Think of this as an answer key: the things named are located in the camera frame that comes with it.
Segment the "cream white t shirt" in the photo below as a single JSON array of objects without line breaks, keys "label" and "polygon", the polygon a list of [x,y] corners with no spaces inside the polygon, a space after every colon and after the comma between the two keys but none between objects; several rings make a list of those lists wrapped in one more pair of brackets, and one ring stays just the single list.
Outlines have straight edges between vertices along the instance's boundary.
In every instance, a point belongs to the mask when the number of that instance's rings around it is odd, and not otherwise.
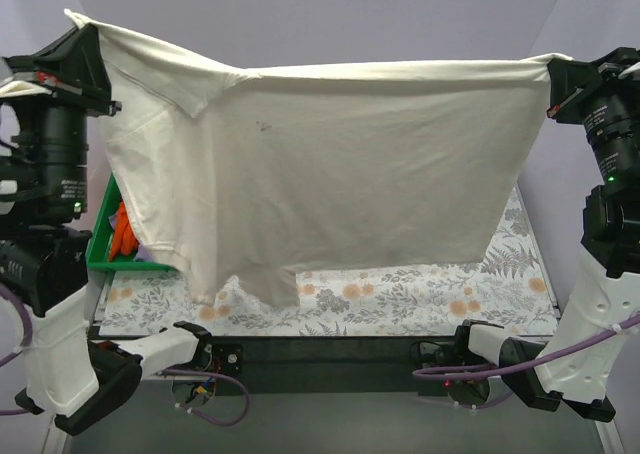
[{"label": "cream white t shirt", "polygon": [[237,68],[76,12],[121,111],[101,120],[130,225],[211,303],[295,277],[483,259],[545,118],[549,55]]}]

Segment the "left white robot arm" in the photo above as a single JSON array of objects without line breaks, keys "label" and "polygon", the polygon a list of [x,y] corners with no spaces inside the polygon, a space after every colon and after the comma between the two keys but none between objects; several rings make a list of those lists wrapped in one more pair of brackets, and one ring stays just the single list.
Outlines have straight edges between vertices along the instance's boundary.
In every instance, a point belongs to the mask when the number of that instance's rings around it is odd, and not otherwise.
[{"label": "left white robot arm", "polygon": [[26,56],[5,57],[1,102],[18,133],[1,158],[1,296],[18,316],[26,385],[21,413],[51,413],[77,435],[121,407],[140,382],[168,369],[200,374],[213,360],[209,333],[179,322],[135,341],[92,342],[84,314],[88,231],[87,121],[113,116],[96,27],[74,28]]}]

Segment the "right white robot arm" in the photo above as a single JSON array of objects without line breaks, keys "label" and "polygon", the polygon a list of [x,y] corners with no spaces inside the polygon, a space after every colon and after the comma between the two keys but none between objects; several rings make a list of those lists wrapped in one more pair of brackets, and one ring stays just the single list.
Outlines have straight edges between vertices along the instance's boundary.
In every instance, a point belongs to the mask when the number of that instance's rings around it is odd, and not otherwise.
[{"label": "right white robot arm", "polygon": [[602,177],[586,198],[580,271],[546,345],[505,329],[464,321],[452,357],[464,371],[492,363],[531,408],[565,403],[581,417],[610,422],[611,369],[639,325],[639,51],[619,47],[590,62],[553,60],[548,118],[581,125]]}]

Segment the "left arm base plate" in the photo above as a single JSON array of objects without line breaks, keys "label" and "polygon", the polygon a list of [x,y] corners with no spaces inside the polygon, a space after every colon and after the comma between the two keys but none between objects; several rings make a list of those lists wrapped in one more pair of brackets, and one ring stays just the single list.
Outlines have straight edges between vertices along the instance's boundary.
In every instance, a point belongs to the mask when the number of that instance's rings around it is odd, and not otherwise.
[{"label": "left arm base plate", "polygon": [[207,344],[204,353],[204,371],[227,376],[237,376],[242,372],[244,348],[240,344]]}]

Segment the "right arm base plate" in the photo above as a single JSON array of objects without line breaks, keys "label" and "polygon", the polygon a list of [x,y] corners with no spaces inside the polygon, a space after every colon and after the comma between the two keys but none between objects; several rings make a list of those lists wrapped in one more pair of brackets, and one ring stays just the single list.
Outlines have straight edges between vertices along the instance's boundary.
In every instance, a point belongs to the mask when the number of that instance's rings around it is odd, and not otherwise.
[{"label": "right arm base plate", "polygon": [[452,342],[416,341],[410,345],[408,355],[414,367],[413,376],[426,369],[435,369],[436,374],[463,372],[463,357]]}]

